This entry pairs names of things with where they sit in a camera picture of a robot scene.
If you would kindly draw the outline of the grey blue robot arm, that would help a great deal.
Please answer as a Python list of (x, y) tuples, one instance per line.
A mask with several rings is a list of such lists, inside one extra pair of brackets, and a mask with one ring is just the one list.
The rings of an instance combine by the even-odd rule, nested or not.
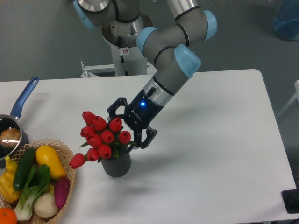
[(134, 133), (133, 148), (146, 148), (157, 134), (151, 121), (194, 75), (201, 60), (190, 45), (215, 35), (217, 21), (208, 10), (201, 10), (196, 0), (170, 0), (175, 24), (158, 30), (144, 22), (137, 0), (75, 0), (73, 6), (88, 28), (102, 27), (104, 38), (118, 49), (137, 47), (156, 73), (137, 96), (128, 103), (117, 99), (107, 110), (110, 119), (124, 107), (120, 117)]

